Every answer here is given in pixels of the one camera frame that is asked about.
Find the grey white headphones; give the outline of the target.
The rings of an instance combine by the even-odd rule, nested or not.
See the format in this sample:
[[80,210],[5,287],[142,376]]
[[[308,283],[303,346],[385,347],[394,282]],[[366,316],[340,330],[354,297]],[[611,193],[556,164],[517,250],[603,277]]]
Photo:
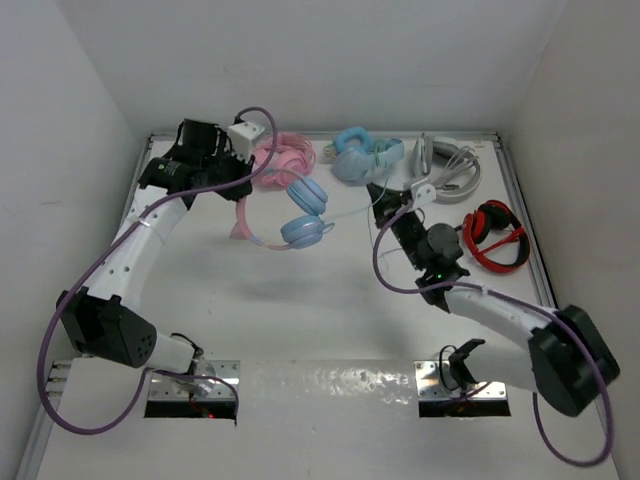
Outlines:
[[480,186],[483,171],[472,147],[422,133],[414,144],[410,174],[412,180],[426,180],[435,188],[435,201],[447,205],[469,198]]

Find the pink gaming headphones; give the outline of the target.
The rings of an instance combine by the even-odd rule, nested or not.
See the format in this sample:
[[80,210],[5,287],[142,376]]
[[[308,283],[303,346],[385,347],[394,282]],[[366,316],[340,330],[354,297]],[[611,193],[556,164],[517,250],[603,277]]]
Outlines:
[[255,170],[273,154],[267,168],[254,178],[255,183],[265,188],[284,189],[312,172],[316,153],[307,137],[292,132],[278,133],[275,149],[272,149],[272,140],[271,136],[266,137],[253,151]]

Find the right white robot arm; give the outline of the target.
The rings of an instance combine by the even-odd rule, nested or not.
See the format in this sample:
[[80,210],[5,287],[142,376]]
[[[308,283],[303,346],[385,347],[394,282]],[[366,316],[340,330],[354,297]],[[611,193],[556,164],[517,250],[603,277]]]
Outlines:
[[472,320],[520,349],[507,359],[472,338],[446,360],[445,381],[462,392],[482,381],[497,380],[541,396],[557,412],[576,417],[596,398],[605,398],[620,366],[589,314],[569,305],[542,307],[470,282],[459,260],[456,229],[446,223],[429,228],[417,218],[409,192],[370,183],[366,191],[381,235],[392,233],[419,272],[412,288],[383,280],[388,290],[419,295],[447,314]]

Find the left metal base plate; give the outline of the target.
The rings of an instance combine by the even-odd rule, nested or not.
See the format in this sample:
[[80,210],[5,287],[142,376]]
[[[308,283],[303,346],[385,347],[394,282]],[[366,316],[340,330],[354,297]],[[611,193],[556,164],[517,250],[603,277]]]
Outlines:
[[151,375],[148,399],[153,401],[234,400],[232,389],[239,389],[239,363],[200,359],[185,374]]

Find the light blue headphones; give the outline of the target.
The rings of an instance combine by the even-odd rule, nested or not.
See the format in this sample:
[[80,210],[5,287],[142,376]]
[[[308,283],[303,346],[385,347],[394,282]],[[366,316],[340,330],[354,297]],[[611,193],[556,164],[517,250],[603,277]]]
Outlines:
[[365,185],[388,177],[404,158],[400,139],[374,138],[361,126],[339,132],[323,148],[333,174],[343,183]]

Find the blue pink cat-ear headphones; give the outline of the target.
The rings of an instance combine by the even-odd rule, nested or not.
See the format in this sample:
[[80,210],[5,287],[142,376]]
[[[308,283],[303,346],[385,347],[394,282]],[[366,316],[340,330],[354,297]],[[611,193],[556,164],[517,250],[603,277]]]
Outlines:
[[246,217],[247,198],[242,198],[236,203],[235,224],[230,232],[230,238],[247,240],[258,247],[272,251],[305,249],[319,243],[324,235],[334,228],[336,220],[367,211],[382,199],[382,195],[377,194],[367,206],[338,214],[333,221],[326,222],[321,216],[326,211],[328,195],[314,180],[308,176],[298,175],[297,179],[286,187],[286,193],[304,212],[304,215],[290,220],[280,228],[282,244],[266,243],[251,231]]

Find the red black headphones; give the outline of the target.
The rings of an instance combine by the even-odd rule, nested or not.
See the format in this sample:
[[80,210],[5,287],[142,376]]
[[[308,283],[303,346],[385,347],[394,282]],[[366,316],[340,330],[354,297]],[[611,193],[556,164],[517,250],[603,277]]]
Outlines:
[[[493,274],[511,274],[529,260],[529,236],[514,212],[501,201],[488,200],[468,213],[462,221],[461,233],[473,259]],[[495,250],[511,244],[517,246],[514,260],[504,263],[490,256]]]

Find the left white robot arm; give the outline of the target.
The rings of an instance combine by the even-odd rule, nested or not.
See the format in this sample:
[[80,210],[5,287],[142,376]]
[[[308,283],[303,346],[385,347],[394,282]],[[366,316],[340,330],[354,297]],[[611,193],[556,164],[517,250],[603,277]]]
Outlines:
[[195,347],[164,335],[139,308],[144,285],[163,245],[195,200],[194,190],[224,185],[222,196],[238,200],[250,184],[236,180],[253,168],[252,151],[263,134],[260,124],[237,120],[223,130],[214,124],[184,120],[171,148],[149,160],[133,194],[114,251],[61,297],[61,321],[82,354],[132,368],[185,374]]

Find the metal base plate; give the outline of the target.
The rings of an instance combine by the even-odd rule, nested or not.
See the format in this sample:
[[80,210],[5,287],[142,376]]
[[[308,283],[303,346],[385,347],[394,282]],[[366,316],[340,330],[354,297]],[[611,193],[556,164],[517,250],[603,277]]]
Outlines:
[[148,399],[153,401],[234,400],[232,389],[239,389],[239,363],[200,359],[185,374],[151,375]]
[[469,384],[466,390],[454,386],[448,360],[418,360],[413,364],[418,398],[427,402],[506,401],[507,389],[500,382]]

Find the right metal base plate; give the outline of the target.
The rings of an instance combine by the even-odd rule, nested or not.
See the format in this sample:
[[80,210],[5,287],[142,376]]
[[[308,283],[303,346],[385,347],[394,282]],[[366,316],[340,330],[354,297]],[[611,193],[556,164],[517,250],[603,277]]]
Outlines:
[[506,401],[507,389],[500,382],[469,384],[466,390],[454,386],[448,360],[418,360],[413,364],[418,398],[427,402]]

